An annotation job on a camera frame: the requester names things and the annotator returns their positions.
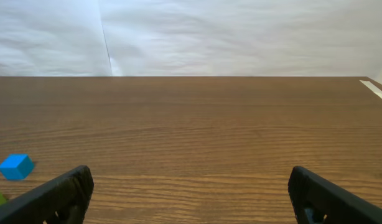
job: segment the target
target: brown wooden surface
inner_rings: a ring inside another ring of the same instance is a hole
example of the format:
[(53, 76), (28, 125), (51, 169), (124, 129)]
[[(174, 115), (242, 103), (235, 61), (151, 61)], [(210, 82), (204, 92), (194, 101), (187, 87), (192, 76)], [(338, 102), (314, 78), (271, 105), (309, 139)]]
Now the brown wooden surface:
[(382, 207), (382, 100), (361, 78), (0, 78), (9, 198), (77, 165), (85, 223), (296, 223), (301, 165)]

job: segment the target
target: blue cube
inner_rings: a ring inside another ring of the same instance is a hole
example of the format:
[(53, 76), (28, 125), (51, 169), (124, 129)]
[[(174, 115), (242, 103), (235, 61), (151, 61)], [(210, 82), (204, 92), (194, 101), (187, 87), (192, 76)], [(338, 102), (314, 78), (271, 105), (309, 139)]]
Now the blue cube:
[(24, 180), (34, 166), (27, 154), (13, 154), (0, 164), (0, 172), (7, 180)]

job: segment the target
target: white backdrop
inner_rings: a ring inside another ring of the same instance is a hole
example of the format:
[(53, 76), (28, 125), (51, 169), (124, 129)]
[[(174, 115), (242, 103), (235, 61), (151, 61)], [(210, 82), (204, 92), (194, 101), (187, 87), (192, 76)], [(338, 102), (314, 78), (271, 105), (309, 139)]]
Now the white backdrop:
[(382, 0), (0, 0), (0, 75), (381, 70)]

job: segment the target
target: blue cube top face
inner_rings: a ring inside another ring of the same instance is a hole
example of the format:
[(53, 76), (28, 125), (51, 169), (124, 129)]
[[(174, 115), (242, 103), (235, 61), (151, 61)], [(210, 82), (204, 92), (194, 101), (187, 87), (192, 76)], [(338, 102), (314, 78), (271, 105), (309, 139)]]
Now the blue cube top face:
[(26, 154), (10, 155), (0, 164), (0, 172), (7, 180), (23, 180), (33, 168), (34, 164)]

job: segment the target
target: wood grain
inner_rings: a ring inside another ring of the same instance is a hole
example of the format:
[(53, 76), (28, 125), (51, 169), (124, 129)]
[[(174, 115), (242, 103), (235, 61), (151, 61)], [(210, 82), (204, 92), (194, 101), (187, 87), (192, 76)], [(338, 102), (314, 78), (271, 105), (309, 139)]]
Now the wood grain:
[(304, 166), (382, 207), (382, 100), (367, 78), (0, 78), (9, 198), (85, 164), (85, 223), (296, 223)]

